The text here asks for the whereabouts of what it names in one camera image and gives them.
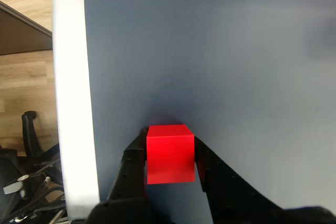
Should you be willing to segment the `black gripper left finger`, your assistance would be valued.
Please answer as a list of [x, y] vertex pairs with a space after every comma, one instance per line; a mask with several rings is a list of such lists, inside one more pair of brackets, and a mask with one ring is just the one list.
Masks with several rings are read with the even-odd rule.
[[151, 208], [145, 193], [147, 132], [142, 129], [124, 150], [107, 200], [93, 208], [86, 223], [168, 223], [168, 217]]

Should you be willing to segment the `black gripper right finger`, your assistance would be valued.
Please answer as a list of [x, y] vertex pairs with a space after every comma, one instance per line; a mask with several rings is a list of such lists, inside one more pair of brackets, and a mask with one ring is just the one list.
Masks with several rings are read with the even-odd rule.
[[319, 206], [294, 209], [277, 206], [198, 138], [195, 163], [213, 223], [335, 223], [335, 215]]

